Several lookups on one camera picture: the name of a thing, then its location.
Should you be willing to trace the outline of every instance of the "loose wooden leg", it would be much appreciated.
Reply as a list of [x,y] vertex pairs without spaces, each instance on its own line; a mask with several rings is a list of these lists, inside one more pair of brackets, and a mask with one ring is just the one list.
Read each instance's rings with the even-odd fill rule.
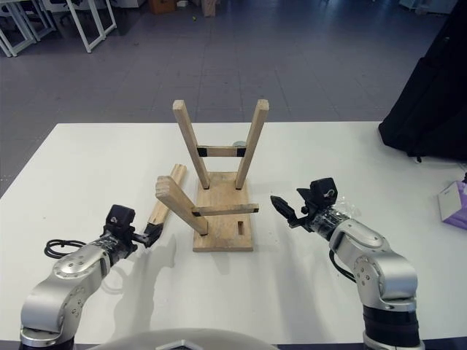
[[258,100],[256,104],[255,113],[253,115],[253,121],[250,126],[247,138],[247,150],[245,156],[240,161],[239,170],[236,173],[235,188],[240,190],[245,183],[247,178],[248,169],[250,168],[253,154],[255,153],[256,144],[260,138],[261,130],[263,129],[264,122],[269,112],[268,100]]
[[180,131],[182,131],[183,139],[187,145],[196,173],[198,173],[199,181],[203,188],[207,190],[209,188],[209,176],[204,161],[198,154],[198,142],[196,141],[195,132],[193,131],[185,102],[183,100],[175,100],[172,109],[175,118],[177,118]]
[[158,177],[155,196],[200,235],[207,235],[207,220],[193,215],[191,209],[195,205],[170,176]]

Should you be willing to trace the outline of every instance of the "wooden stool leg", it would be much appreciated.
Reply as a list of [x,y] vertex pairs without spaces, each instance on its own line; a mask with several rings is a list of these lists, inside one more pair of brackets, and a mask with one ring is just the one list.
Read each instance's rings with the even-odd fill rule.
[[[175,164],[172,172],[170,173],[170,177],[174,179],[175,183],[179,186],[182,184],[183,177],[187,172],[187,167],[181,164]],[[158,201],[154,205],[153,212],[148,220],[149,223],[153,225],[157,225],[160,223],[164,223],[166,221],[167,215],[169,214],[169,208],[161,201]]]
[[256,104],[255,113],[253,115],[253,121],[250,126],[247,138],[247,149],[245,156],[240,161],[239,170],[236,173],[235,188],[241,190],[245,179],[247,178],[248,169],[250,168],[253,154],[255,153],[256,144],[260,138],[261,130],[263,129],[264,122],[269,112],[268,100],[258,100]]
[[195,217],[191,209],[195,205],[170,176],[159,176],[155,184],[155,197],[183,219],[200,235],[207,235],[207,220]]
[[182,131],[183,139],[187,144],[188,152],[195,166],[196,173],[198,173],[199,181],[203,188],[207,190],[209,188],[209,176],[204,161],[198,154],[198,142],[196,141],[195,132],[193,131],[185,102],[183,100],[175,100],[172,109],[175,118],[177,118],[180,131]]

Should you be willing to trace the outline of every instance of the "black bag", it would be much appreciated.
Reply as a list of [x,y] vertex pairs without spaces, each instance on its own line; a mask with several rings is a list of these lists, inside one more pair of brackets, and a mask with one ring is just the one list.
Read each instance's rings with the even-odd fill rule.
[[467,0],[458,1],[379,132],[411,157],[467,160]]

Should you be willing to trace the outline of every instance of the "table leg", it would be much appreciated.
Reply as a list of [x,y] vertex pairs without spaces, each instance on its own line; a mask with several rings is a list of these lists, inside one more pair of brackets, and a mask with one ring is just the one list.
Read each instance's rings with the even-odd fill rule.
[[44,29],[42,29],[39,33],[39,37],[46,36],[52,31],[55,31],[55,25],[53,24],[52,20],[49,17],[49,14],[47,13],[47,10],[44,8],[44,5],[42,4],[42,0],[39,0],[40,4],[37,3],[37,0],[31,0],[34,9],[36,9],[37,15],[39,16],[39,19],[42,22],[42,25],[44,26]]
[[3,50],[4,54],[7,55],[7,57],[12,57],[12,53],[9,51],[9,49],[12,48],[12,45],[9,43],[7,37],[5,36],[1,28],[0,28],[0,47]]
[[11,14],[13,21],[15,22],[15,25],[18,27],[18,29],[21,32],[21,35],[23,35],[24,40],[20,42],[19,44],[16,44],[15,46],[12,46],[6,36],[1,33],[2,35],[2,40],[5,43],[5,45],[8,47],[8,50],[12,53],[14,57],[18,56],[18,53],[21,50],[26,49],[29,45],[36,43],[35,38],[33,37],[32,33],[29,31],[28,26],[25,24],[23,17],[21,16],[17,4],[12,4],[12,3],[6,3],[5,7],[8,9],[8,12]]
[[24,8],[22,8],[20,4],[15,4],[15,6],[18,12],[20,13],[20,16],[24,19],[24,23],[28,26],[29,31],[32,33],[32,35],[34,35],[35,40],[37,42],[40,42],[41,38],[36,32],[36,29],[32,25],[31,21],[29,20],[28,15],[26,14],[26,12],[24,12]]
[[109,10],[110,19],[112,20],[112,24],[109,26],[109,28],[104,29],[104,33],[107,35],[115,28],[117,28],[117,23],[115,22],[114,12],[112,11],[112,7],[110,6],[110,1],[105,0],[105,2],[107,3],[107,9]]
[[97,12],[96,3],[94,0],[88,0],[90,13],[93,15],[94,23],[96,24],[97,31],[99,32],[99,37],[104,40],[104,27],[102,26],[101,18],[99,17],[99,13]]
[[74,20],[74,24],[75,24],[76,27],[78,28],[78,31],[79,31],[80,36],[81,36],[82,43],[85,45],[86,51],[87,51],[88,53],[90,53],[91,47],[89,46],[88,39],[86,39],[85,32],[84,32],[83,29],[82,29],[82,26],[81,26],[81,23],[80,23],[80,19],[78,18],[78,15],[77,15],[77,13],[76,13],[76,10],[74,9],[74,5],[73,5],[73,3],[72,3],[72,0],[66,0],[66,3],[68,4],[68,8],[69,8],[70,12],[72,13],[72,17],[73,17],[73,20]]

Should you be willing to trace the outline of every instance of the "gray floor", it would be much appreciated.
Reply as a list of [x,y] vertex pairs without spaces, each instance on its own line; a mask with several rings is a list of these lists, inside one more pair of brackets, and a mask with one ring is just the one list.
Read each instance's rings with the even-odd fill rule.
[[381,120],[446,17],[377,0],[223,0],[145,11],[92,54],[53,37],[0,58],[0,195],[56,123]]

